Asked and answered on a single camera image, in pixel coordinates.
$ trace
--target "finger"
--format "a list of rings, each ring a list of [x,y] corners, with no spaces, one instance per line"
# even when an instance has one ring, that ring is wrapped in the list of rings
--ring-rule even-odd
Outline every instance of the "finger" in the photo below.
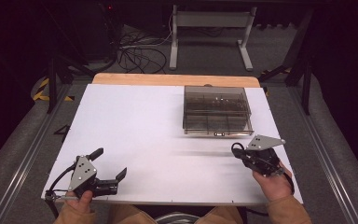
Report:
[[[78,209],[83,212],[88,212],[90,210],[91,200],[92,200],[92,192],[90,190],[86,190],[78,202]]]
[[[65,196],[67,197],[75,197],[75,193],[73,191],[66,191]]]
[[[257,171],[252,171],[252,175],[254,179],[258,182],[258,184],[262,185],[262,183],[265,183],[268,181],[263,175],[258,173]]]
[[[290,177],[292,177],[292,172],[290,172],[289,169],[286,168],[286,166],[284,166],[284,164],[280,161],[279,165],[283,168],[284,172],[287,173]]]

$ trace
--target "clear plastic box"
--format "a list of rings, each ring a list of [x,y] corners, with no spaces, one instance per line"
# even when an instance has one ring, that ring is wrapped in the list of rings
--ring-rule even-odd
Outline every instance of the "clear plastic box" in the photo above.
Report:
[[[185,86],[185,134],[252,135],[250,116],[244,88]]]

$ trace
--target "human hand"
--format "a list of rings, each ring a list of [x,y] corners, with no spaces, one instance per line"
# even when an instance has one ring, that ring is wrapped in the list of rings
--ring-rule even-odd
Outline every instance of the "human hand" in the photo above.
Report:
[[[280,166],[290,177],[292,177],[292,173],[286,169],[281,161]],[[253,171],[253,177],[270,202],[292,194],[292,186],[284,175],[263,176],[260,173]]]
[[[65,196],[67,197],[75,197],[75,193],[73,191],[66,192]],[[77,212],[80,213],[90,213],[90,202],[92,200],[92,191],[86,190],[79,200],[66,200],[65,202],[73,207]]]

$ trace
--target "white tabletop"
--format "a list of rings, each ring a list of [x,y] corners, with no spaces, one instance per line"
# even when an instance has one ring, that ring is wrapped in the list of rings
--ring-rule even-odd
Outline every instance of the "white tabletop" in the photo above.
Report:
[[[252,110],[254,135],[241,138],[185,135],[183,86],[116,86],[89,84],[71,130],[42,192],[69,167],[77,155],[99,147],[104,154],[92,164],[99,179],[114,179],[125,167],[127,176],[117,195],[94,201],[112,203],[254,205],[266,203],[252,172],[231,153],[255,134],[280,138],[261,88],[245,89]],[[283,146],[275,147],[289,170]],[[67,174],[55,189],[67,189]],[[295,197],[302,203],[296,179]]]

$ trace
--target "metal frame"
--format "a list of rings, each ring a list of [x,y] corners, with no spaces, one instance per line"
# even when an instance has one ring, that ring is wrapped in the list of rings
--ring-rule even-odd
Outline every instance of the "metal frame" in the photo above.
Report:
[[[330,187],[336,195],[339,206],[341,207],[342,213],[347,219],[348,223],[358,223],[358,213],[356,208],[354,207],[353,202],[351,201],[351,197],[348,194],[342,179],[337,172],[336,167],[328,155],[327,149],[324,146],[324,143],[321,137],[316,130],[313,121],[308,114],[302,108],[301,97],[299,93],[296,91],[296,88],[289,87],[289,94],[292,97],[292,100],[295,102],[298,113],[300,114],[303,122],[306,124],[308,132],[310,134],[313,149],[316,155],[318,156],[319,162],[324,168],[324,173],[330,183]]]
[[[40,150],[40,146],[43,144],[43,140],[45,139],[48,128],[50,127],[51,122],[54,120],[57,111],[59,110],[60,105],[63,102],[63,99],[67,95],[70,88],[71,86],[67,84],[63,85],[60,88],[59,94],[57,96],[57,106],[52,108],[51,113],[46,114],[43,123],[38,130],[36,137],[34,138],[33,143],[28,148],[28,151],[24,156],[24,159],[22,160],[18,170],[13,175],[9,186],[5,191],[5,194],[0,201],[0,223],[4,222],[7,213],[13,205],[17,195],[19,194],[22,184],[25,181],[25,178],[27,177],[28,173],[30,172],[34,160],[36,159],[36,156]]]
[[[178,11],[177,5],[172,10],[172,46],[170,69],[175,70],[178,55],[178,26],[192,27],[242,27],[246,28],[241,40],[238,40],[243,63],[247,71],[253,71],[251,59],[246,49],[246,44],[251,33],[255,19],[256,7],[250,12],[204,12],[204,11]]]

